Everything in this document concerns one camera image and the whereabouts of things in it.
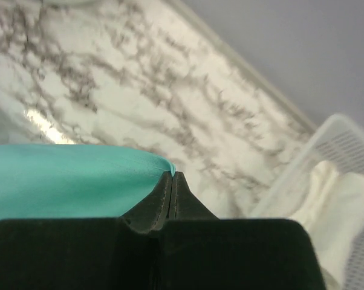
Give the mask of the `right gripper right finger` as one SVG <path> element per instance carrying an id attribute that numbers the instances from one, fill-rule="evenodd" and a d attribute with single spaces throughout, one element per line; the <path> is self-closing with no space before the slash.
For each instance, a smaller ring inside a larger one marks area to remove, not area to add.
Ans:
<path id="1" fill-rule="evenodd" d="M 191 192 L 182 172 L 176 172 L 172 178 L 169 220 L 218 220 Z"/>

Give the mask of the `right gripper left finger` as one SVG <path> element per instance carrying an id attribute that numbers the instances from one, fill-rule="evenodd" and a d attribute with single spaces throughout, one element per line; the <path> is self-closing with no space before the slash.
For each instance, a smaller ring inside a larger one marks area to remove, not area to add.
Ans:
<path id="1" fill-rule="evenodd" d="M 154 189 L 121 218 L 137 234 L 159 231 L 167 219 L 171 201 L 172 175 L 164 172 Z"/>

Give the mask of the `teal t shirt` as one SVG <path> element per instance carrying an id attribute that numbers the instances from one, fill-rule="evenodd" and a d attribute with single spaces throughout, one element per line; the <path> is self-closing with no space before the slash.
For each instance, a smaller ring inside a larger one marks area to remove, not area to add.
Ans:
<path id="1" fill-rule="evenodd" d="M 119 217 L 175 166 L 128 147 L 0 145 L 0 220 Z"/>

